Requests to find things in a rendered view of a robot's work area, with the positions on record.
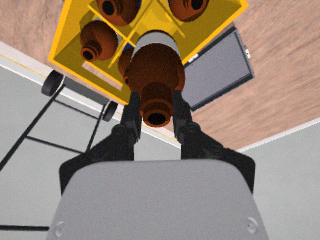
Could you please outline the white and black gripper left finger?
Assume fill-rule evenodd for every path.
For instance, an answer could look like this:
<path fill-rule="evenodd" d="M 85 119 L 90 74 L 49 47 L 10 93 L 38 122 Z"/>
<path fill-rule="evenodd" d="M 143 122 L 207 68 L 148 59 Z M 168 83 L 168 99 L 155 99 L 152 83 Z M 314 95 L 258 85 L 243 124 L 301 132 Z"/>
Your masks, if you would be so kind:
<path fill-rule="evenodd" d="M 94 145 L 89 152 L 71 158 L 59 168 L 61 197 L 71 176 L 79 169 L 97 162 L 134 161 L 134 144 L 141 135 L 140 95 L 131 92 L 129 105 L 125 104 L 120 124 L 115 125 L 111 134 Z"/>

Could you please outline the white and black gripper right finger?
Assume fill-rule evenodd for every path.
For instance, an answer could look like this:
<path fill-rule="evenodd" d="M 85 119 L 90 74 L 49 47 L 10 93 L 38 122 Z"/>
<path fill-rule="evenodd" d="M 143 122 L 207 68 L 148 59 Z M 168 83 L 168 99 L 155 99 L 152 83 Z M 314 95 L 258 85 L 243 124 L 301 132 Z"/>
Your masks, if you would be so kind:
<path fill-rule="evenodd" d="M 173 108 L 174 137 L 181 144 L 181 160 L 213 159 L 230 163 L 240 171 L 253 195 L 256 168 L 254 160 L 235 150 L 224 148 L 221 143 L 202 132 L 200 125 L 193 122 L 189 104 L 183 102 L 181 90 L 173 92 Z"/>

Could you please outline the yellow wooden crate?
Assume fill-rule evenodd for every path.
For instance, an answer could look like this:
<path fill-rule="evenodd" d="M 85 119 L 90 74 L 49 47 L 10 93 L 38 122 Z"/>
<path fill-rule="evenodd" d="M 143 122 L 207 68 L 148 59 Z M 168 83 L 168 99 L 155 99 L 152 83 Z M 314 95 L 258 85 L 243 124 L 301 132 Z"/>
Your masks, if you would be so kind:
<path fill-rule="evenodd" d="M 209 0 L 204 13 L 189 23 L 176 19 L 166 0 L 153 0 L 149 6 L 150 1 L 142 0 L 141 9 L 131 24 L 118 27 L 102 16 L 96 0 L 65 0 L 48 60 L 123 104 L 129 104 L 131 91 L 129 86 L 124 84 L 123 76 L 118 71 L 118 60 L 127 42 L 135 47 L 137 39 L 143 33 L 153 29 L 166 31 L 175 39 L 184 64 L 224 27 L 226 0 Z M 144 10 L 146 12 L 143 15 Z M 87 62 L 80 54 L 82 48 L 80 33 L 87 23 L 98 17 L 96 14 L 123 39 L 110 59 Z M 182 32 L 174 21 L 179 23 Z M 83 68 L 84 62 L 120 84 L 121 91 Z"/>

